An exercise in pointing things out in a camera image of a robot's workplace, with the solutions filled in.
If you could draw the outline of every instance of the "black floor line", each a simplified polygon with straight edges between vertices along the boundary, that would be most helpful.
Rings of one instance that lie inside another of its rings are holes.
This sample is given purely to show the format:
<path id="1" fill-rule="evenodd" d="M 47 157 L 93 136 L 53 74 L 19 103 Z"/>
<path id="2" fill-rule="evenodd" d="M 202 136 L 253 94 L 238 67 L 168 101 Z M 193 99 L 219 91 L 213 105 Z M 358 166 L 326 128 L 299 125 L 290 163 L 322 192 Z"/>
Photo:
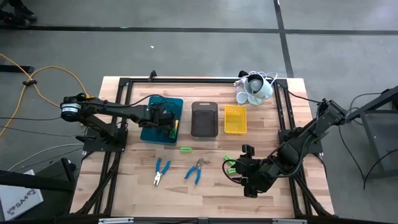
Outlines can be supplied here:
<path id="1" fill-rule="evenodd" d="M 278 0 L 274 0 L 274 6 L 275 6 L 275 13 L 276 13 L 276 20 L 278 23 L 278 28 L 279 28 L 279 30 L 285 30 L 284 20 L 282 18 L 282 13 L 280 11 L 280 6 L 279 6 Z M 292 62 L 290 61 L 289 48 L 287 46 L 286 33 L 279 32 L 279 37 L 280 37 L 280 44 L 282 46 L 282 55 L 283 55 L 284 61 L 285 61 L 287 78 L 293 78 L 294 74 L 293 74 Z"/>
<path id="2" fill-rule="evenodd" d="M 0 26 L 0 29 L 21 30 L 16 27 Z M 246 28 L 178 28 L 178 27 L 93 27 L 93 26 L 30 26 L 24 30 L 85 31 L 85 32 L 204 32 L 204 33 L 244 33 L 278 34 L 279 29 Z"/>
<path id="3" fill-rule="evenodd" d="M 287 35 L 398 35 L 398 30 L 317 30 L 317 29 L 256 29 L 256 28 L 180 28 L 180 27 L 95 27 L 95 26 L 30 26 L 19 29 L 0 26 L 2 30 L 47 30 L 47 31 L 85 31 L 85 32 L 208 32 L 243 34 Z"/>
<path id="4" fill-rule="evenodd" d="M 398 30 L 312 30 L 286 29 L 286 34 L 304 35 L 398 35 Z"/>

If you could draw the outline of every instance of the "yellow plastic bin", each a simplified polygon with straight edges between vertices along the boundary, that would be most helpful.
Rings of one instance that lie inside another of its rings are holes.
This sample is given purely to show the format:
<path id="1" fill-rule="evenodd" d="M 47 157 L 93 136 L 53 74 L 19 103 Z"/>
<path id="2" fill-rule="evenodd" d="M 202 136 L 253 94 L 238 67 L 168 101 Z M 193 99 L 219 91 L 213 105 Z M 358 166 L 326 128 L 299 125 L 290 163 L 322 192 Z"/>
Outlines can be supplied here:
<path id="1" fill-rule="evenodd" d="M 244 134 L 248 131 L 245 106 L 225 106 L 224 130 L 227 134 Z"/>

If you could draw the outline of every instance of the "yellow cable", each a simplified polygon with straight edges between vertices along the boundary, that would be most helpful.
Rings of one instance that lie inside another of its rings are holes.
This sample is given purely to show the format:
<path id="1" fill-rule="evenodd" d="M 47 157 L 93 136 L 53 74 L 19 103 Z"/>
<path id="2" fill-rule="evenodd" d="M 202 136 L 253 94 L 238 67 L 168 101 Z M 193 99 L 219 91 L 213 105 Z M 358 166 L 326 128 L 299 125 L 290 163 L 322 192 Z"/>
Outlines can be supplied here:
<path id="1" fill-rule="evenodd" d="M 91 98 L 91 97 L 92 97 L 92 96 L 90 96 L 90 95 L 87 93 L 86 88 L 84 87 L 84 85 L 82 84 L 82 82 L 79 80 L 79 78 L 78 78 L 75 74 L 73 74 L 71 71 L 68 71 L 68 70 L 66 70 L 66 69 L 64 69 L 64 68 L 61 68 L 61 67 L 58 67 L 58 66 L 48 66 L 48 67 L 44 67 L 44 68 L 41 68 L 41 69 L 35 71 L 34 73 L 32 73 L 32 75 L 29 75 L 29 74 L 28 74 L 27 72 L 25 72 L 25 70 L 23 70 L 17 63 L 15 63 L 13 60 L 9 59 L 9 58 L 8 58 L 7 56 L 5 56 L 4 54 L 1 54 L 1 53 L 0 53 L 0 56 L 2 56 L 3 58 L 5 58 L 5 59 L 8 60 L 9 62 L 13 63 L 13 64 L 14 64 L 15 66 L 17 66 L 23 73 L 25 73 L 25 75 L 28 76 L 28 80 L 27 80 L 28 82 L 31 81 L 31 80 L 33 80 L 33 77 L 34 77 L 37 73 L 41 72 L 42 70 L 45 70 L 45 69 L 48 69 L 48 68 L 56 68 L 56 69 L 59 69 L 59 70 L 63 70 L 64 72 L 69 73 L 71 76 L 73 76 L 73 77 L 77 80 L 77 82 L 80 84 L 81 88 L 82 88 L 83 91 L 85 92 L 87 98 Z M 39 88 L 37 87 L 36 84 L 33 84 L 33 86 L 35 87 L 37 94 L 39 94 L 39 96 L 40 96 L 43 100 L 49 102 L 50 104 L 52 104 L 52 105 L 54 105 L 54 106 L 56 106 L 56 107 L 59 107 L 58 104 L 56 104 L 56 103 L 50 101 L 49 99 L 47 99 L 46 97 L 44 97 L 44 96 L 41 94 L 41 92 L 39 91 Z M 26 90 L 26 86 L 24 85 L 24 87 L 22 88 L 21 94 L 19 95 L 19 101 L 18 101 L 17 107 L 15 108 L 15 111 L 14 111 L 14 113 L 12 114 L 10 120 L 8 120 L 8 122 L 7 122 L 7 124 L 5 125 L 5 127 L 4 127 L 4 128 L 2 129 L 2 131 L 0 132 L 0 136 L 3 135 L 3 133 L 6 131 L 7 127 L 8 127 L 9 124 L 11 123 L 11 120 L 12 120 L 12 119 L 15 117 L 15 115 L 17 114 L 17 112 L 18 112 L 18 110 L 19 110 L 19 107 L 20 107 L 20 105 L 21 105 L 21 103 L 22 103 L 22 98 L 23 98 L 23 96 L 24 96 L 25 90 Z"/>

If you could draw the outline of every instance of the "blue handle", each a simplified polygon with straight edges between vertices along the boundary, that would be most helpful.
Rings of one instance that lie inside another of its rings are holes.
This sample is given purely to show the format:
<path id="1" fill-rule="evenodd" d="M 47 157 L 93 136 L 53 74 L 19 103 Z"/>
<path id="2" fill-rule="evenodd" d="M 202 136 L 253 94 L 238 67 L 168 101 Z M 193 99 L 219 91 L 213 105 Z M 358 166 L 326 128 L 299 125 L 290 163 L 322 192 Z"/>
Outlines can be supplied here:
<path id="1" fill-rule="evenodd" d="M 157 159 L 157 162 L 156 162 L 156 171 L 155 172 L 159 172 L 160 171 L 160 163 L 162 162 L 162 159 L 161 158 L 158 158 Z"/>
<path id="2" fill-rule="evenodd" d="M 198 182 L 200 180 L 200 173 L 201 173 L 201 169 L 198 169 L 197 179 L 195 180 L 196 185 L 198 185 Z"/>
<path id="3" fill-rule="evenodd" d="M 165 167 L 163 168 L 163 170 L 162 170 L 162 175 L 165 174 L 166 171 L 169 169 L 170 162 L 171 162 L 171 161 L 167 161 L 166 166 L 165 166 Z"/>
<path id="4" fill-rule="evenodd" d="M 188 170 L 187 174 L 185 175 L 185 178 L 187 179 L 189 177 L 189 175 L 191 175 L 191 173 L 195 170 L 195 166 L 191 167 L 191 169 Z"/>

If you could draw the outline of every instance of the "wire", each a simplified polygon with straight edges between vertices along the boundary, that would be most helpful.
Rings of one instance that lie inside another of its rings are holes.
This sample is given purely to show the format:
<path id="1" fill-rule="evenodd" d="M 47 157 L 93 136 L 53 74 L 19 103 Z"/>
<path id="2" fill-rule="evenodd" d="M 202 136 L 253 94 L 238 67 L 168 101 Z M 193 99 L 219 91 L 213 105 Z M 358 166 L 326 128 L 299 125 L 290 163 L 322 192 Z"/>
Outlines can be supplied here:
<path id="1" fill-rule="evenodd" d="M 317 134 L 317 130 L 318 130 L 318 121 L 319 121 L 319 108 L 321 107 L 321 103 L 318 105 L 317 107 L 317 119 L 315 121 L 315 130 L 314 130 L 314 134 Z"/>
<path id="2" fill-rule="evenodd" d="M 47 136 L 56 136 L 56 137 L 74 137 L 74 136 L 78 136 L 79 134 L 72 134 L 72 135 L 60 135 L 60 134 L 50 134 L 50 133 L 40 133 L 37 131 L 27 131 L 27 130 L 23 130 L 23 129 L 17 129 L 17 128 L 10 128 L 7 126 L 0 126 L 0 128 L 4 128 L 4 129 L 11 129 L 11 130 L 15 130 L 15 131 L 22 131 L 25 133 L 32 133 L 32 134 L 43 134 L 43 135 L 47 135 Z"/>
<path id="3" fill-rule="evenodd" d="M 125 121 L 120 121 L 120 122 L 116 123 L 116 125 L 121 124 L 121 123 L 124 123 L 124 124 L 126 125 L 125 128 L 128 128 L 128 127 L 129 127 L 129 123 L 127 123 L 127 122 L 125 122 Z"/>
<path id="4" fill-rule="evenodd" d="M 247 168 L 247 165 L 246 165 L 244 162 L 238 161 L 238 160 L 236 160 L 236 159 L 227 159 L 227 160 L 225 160 L 225 161 L 223 162 L 223 165 L 221 165 L 221 168 L 223 169 L 223 173 L 224 173 L 224 175 L 226 176 L 226 178 L 228 178 L 230 181 L 234 182 L 235 184 L 241 184 L 240 182 L 235 181 L 234 179 L 232 179 L 232 178 L 226 173 L 224 167 L 225 167 L 225 164 L 226 164 L 227 162 L 237 162 L 238 164 L 241 164 L 241 165 L 243 165 L 243 166 L 246 167 L 246 168 Z"/>
<path id="5" fill-rule="evenodd" d="M 309 135 L 306 139 L 305 139 L 305 141 L 304 141 L 304 143 L 303 143 L 303 146 L 301 147 L 301 152 L 300 152 L 300 157 L 299 157 L 299 159 L 298 159 L 298 164 L 297 164 L 297 166 L 296 166 L 296 168 L 293 170 L 293 172 L 291 172 L 291 173 L 289 173 L 289 174 L 286 174 L 286 175 L 272 175 L 271 176 L 271 178 L 279 178 L 279 177 L 293 177 L 298 171 L 299 171 L 299 168 L 302 166 L 302 164 L 303 164 L 303 157 L 304 157 L 304 148 L 306 148 L 306 150 L 308 150 L 308 147 L 310 146 L 310 144 L 308 144 L 308 141 L 310 140 L 310 138 L 312 137 L 312 135 Z"/>
<path id="6" fill-rule="evenodd" d="M 47 161 L 49 161 L 49 160 L 58 158 L 58 157 L 60 157 L 60 156 L 64 156 L 64 155 L 66 155 L 66 154 L 69 154 L 69 153 L 78 151 L 78 150 L 80 150 L 80 149 L 82 149 L 82 147 L 80 147 L 80 148 L 78 148 L 78 149 L 74 149 L 74 150 L 69 151 L 69 152 L 66 152 L 66 153 L 63 153 L 63 154 L 61 154 L 61 155 L 53 156 L 53 157 L 51 157 L 51 158 L 48 158 L 48 159 L 43 160 L 43 161 L 40 161 L 40 162 L 35 162 L 35 163 L 33 163 L 33 164 L 29 164 L 28 166 L 22 166 L 21 168 L 19 168 L 19 169 L 17 169 L 17 170 L 14 170 L 13 172 L 18 172 L 18 171 L 23 170 L 23 169 L 26 169 L 26 168 L 28 168 L 28 167 L 36 166 L 37 164 L 41 164 L 41 163 L 43 163 L 43 162 L 47 162 Z"/>
<path id="7" fill-rule="evenodd" d="M 135 102 L 135 103 L 131 103 L 131 104 L 129 104 L 129 105 L 107 105 L 106 103 L 94 103 L 94 102 L 79 102 L 79 104 L 100 105 L 100 106 L 106 106 L 106 107 L 112 107 L 112 108 L 126 108 L 126 107 L 130 107 L 130 106 L 134 106 L 134 105 L 136 105 L 136 104 L 142 102 L 143 100 L 145 100 L 146 98 L 151 97 L 151 96 L 158 96 L 158 97 L 161 97 L 161 98 L 163 98 L 164 101 L 166 101 L 166 103 L 171 103 L 171 102 L 168 102 L 168 101 L 164 98 L 164 96 L 162 96 L 162 95 L 159 95 L 159 94 L 151 94 L 151 95 L 147 95 L 147 96 L 143 97 L 142 99 L 140 99 L 139 101 L 137 101 L 137 102 Z"/>
<path id="8" fill-rule="evenodd" d="M 364 189 L 364 190 L 365 190 L 366 181 L 367 181 L 367 179 L 368 179 L 368 177 L 369 177 L 369 174 L 372 172 L 373 168 L 374 168 L 382 159 L 384 159 L 386 156 L 388 156 L 389 154 L 391 154 L 391 153 L 393 153 L 393 152 L 395 152 L 395 151 L 398 151 L 398 149 L 394 149 L 394 150 L 392 150 L 392 151 L 389 151 L 386 155 L 382 156 L 377 162 L 375 162 L 375 163 L 373 164 L 372 168 L 369 170 L 369 172 L 366 174 L 365 179 L 363 180 L 363 189 Z"/>
<path id="9" fill-rule="evenodd" d="M 177 105 L 177 104 L 175 104 L 173 101 L 166 101 L 165 99 L 164 99 L 164 101 L 165 101 L 165 102 L 154 103 L 154 104 L 152 104 L 151 106 L 155 106 L 155 105 L 162 105 L 162 104 L 165 104 L 165 103 L 167 103 L 167 104 L 170 104 L 170 105 L 175 105 L 175 106 L 178 106 L 178 105 Z"/>
<path id="10" fill-rule="evenodd" d="M 271 78 L 272 81 L 271 81 L 270 85 L 272 85 L 276 81 L 276 79 L 278 78 L 278 73 L 277 72 L 265 73 L 265 72 L 251 71 L 251 72 L 249 72 L 249 75 L 251 75 L 252 73 L 254 73 L 254 74 L 257 73 L 259 75 L 265 76 L 266 78 Z"/>
<path id="11" fill-rule="evenodd" d="M 313 155 L 314 155 L 316 158 L 318 158 L 318 160 L 322 163 L 323 169 L 325 170 L 326 178 L 328 178 L 328 172 L 326 171 L 326 165 L 325 165 L 325 162 L 323 161 L 322 157 L 320 157 L 319 154 L 317 154 L 317 153 L 313 153 Z"/>
<path id="12" fill-rule="evenodd" d="M 19 66 L 17 63 L 15 63 L 13 60 L 9 59 L 9 58 L 8 58 L 7 56 L 5 56 L 4 54 L 0 54 L 0 56 L 2 56 L 2 57 L 5 58 L 6 60 L 8 60 L 8 61 L 11 62 L 12 64 L 14 64 L 15 66 L 17 66 L 23 73 L 25 73 L 25 75 L 28 76 L 28 80 L 27 80 L 28 82 L 31 81 L 31 80 L 33 80 L 33 77 L 34 77 L 36 74 L 38 74 L 39 72 L 41 72 L 42 70 L 45 70 L 45 69 L 48 69 L 48 68 L 56 68 L 56 69 L 59 69 L 59 70 L 63 70 L 64 72 L 67 72 L 67 73 L 69 73 L 71 76 L 73 76 L 73 77 L 77 80 L 77 82 L 80 84 L 80 86 L 81 86 L 81 88 L 83 89 L 83 91 L 85 92 L 86 96 L 89 96 L 89 94 L 88 94 L 87 91 L 86 91 L 86 88 L 84 87 L 84 85 L 82 84 L 82 82 L 79 80 L 79 78 L 78 78 L 75 74 L 73 74 L 71 71 L 69 71 L 69 70 L 66 70 L 66 69 L 61 68 L 61 67 L 58 67 L 58 66 L 48 66 L 48 67 L 44 67 L 44 68 L 41 68 L 41 69 L 35 71 L 34 73 L 32 73 L 32 75 L 29 75 L 24 69 L 21 68 L 21 66 Z M 44 97 L 44 96 L 41 94 L 41 92 L 39 91 L 39 88 L 37 87 L 36 84 L 33 84 L 33 86 L 35 87 L 37 94 L 39 94 L 39 96 L 40 96 L 43 100 L 47 101 L 48 103 L 50 103 L 50 104 L 52 104 L 52 105 L 54 105 L 54 106 L 56 106 L 56 107 L 59 107 L 58 104 L 56 104 L 56 103 L 50 101 L 49 99 L 47 99 L 46 97 Z M 26 86 L 24 85 L 24 86 L 22 87 L 22 91 L 21 91 L 21 93 L 20 93 L 20 95 L 19 95 L 19 100 L 18 100 L 18 104 L 17 104 L 17 106 L 16 106 L 16 108 L 15 108 L 15 111 L 14 111 L 14 113 L 12 114 L 11 119 L 8 120 L 8 122 L 6 123 L 5 127 L 3 127 L 2 131 L 0 132 L 0 136 L 2 136 L 2 135 L 4 134 L 4 132 L 6 131 L 7 127 L 10 125 L 12 119 L 13 119 L 13 118 L 15 117 L 15 115 L 17 114 L 17 112 L 18 112 L 18 110 L 19 110 L 19 107 L 20 107 L 20 105 L 21 105 L 21 103 L 22 103 L 22 98 L 23 98 L 23 96 L 24 96 L 25 90 L 26 90 Z"/>
<path id="13" fill-rule="evenodd" d="M 360 171 L 360 173 L 361 173 L 361 177 L 362 177 L 362 180 L 363 180 L 363 172 L 362 172 L 362 169 L 361 169 L 361 167 L 359 166 L 358 162 L 356 162 L 356 159 L 355 159 L 355 157 L 353 156 L 353 154 L 351 153 L 350 149 L 348 149 L 348 146 L 346 145 L 346 142 L 344 141 L 343 135 L 341 134 L 341 128 L 340 128 L 340 126 L 338 126 L 338 132 L 339 132 L 339 134 L 340 134 L 340 138 L 341 138 L 341 141 L 342 141 L 343 144 L 344 144 L 344 147 L 347 149 L 348 153 L 349 153 L 349 154 L 351 155 L 351 157 L 353 158 L 353 160 L 354 160 L 356 166 L 358 167 L 358 169 L 359 169 L 359 171 Z"/>
<path id="14" fill-rule="evenodd" d="M 281 86 L 282 88 L 284 88 L 285 90 L 287 90 L 287 92 L 288 92 L 289 94 L 291 94 L 292 96 L 297 97 L 297 98 L 300 98 L 300 99 L 303 99 L 303 100 L 307 100 L 307 101 L 310 101 L 310 102 L 313 102 L 313 103 L 322 103 L 321 101 L 311 100 L 311 99 L 308 99 L 308 98 L 305 98 L 305 97 L 302 97 L 302 96 L 297 96 L 296 94 L 294 94 L 294 93 L 292 93 L 291 91 L 289 91 L 288 88 L 286 88 L 285 86 L 281 85 L 281 84 L 278 82 L 278 80 L 279 80 L 279 79 L 276 79 L 275 82 L 276 82 L 277 84 L 279 84 L 279 86 Z"/>
<path id="15" fill-rule="evenodd" d="M 33 157 L 39 155 L 40 153 L 47 152 L 48 150 L 57 149 L 57 148 L 60 148 L 60 147 L 66 147 L 66 146 L 82 146 L 82 145 L 84 145 L 84 144 L 64 144 L 64 145 L 53 146 L 53 147 L 50 147 L 50 148 L 48 148 L 48 149 L 41 150 L 41 151 L 36 152 L 35 154 L 29 156 L 28 158 L 26 158 L 26 159 L 24 159 L 24 160 L 18 162 L 17 164 L 13 165 L 13 166 L 12 166 L 10 169 L 8 169 L 7 171 L 12 170 L 14 167 L 18 166 L 19 164 L 21 164 L 21 163 L 23 163 L 23 162 L 25 162 L 25 161 L 27 161 L 27 160 L 29 160 L 29 159 L 31 159 L 31 158 L 33 158 Z"/>
<path id="16" fill-rule="evenodd" d="M 354 109 L 354 108 L 356 108 L 356 109 L 359 109 L 359 108 L 357 108 L 357 107 L 353 107 L 353 104 L 354 104 L 354 101 L 356 100 L 356 99 L 358 99 L 359 97 L 361 97 L 361 96 L 368 96 L 368 95 L 380 95 L 381 93 L 364 93 L 364 94 L 360 94 L 360 95 L 358 95 L 358 96 L 355 96 L 354 97 L 354 99 L 351 101 L 351 103 L 349 104 L 349 113 L 352 113 L 351 111 Z M 359 121 L 356 121 L 356 120 L 353 120 L 356 124 L 358 124 L 358 125 L 363 125 L 362 123 L 360 123 Z"/>
<path id="17" fill-rule="evenodd" d="M 0 119 L 22 119 L 22 120 L 27 120 L 27 121 L 53 121 L 56 119 L 60 119 L 61 117 L 58 118 L 49 118 L 49 119 L 34 119 L 34 118 L 0 118 Z"/>

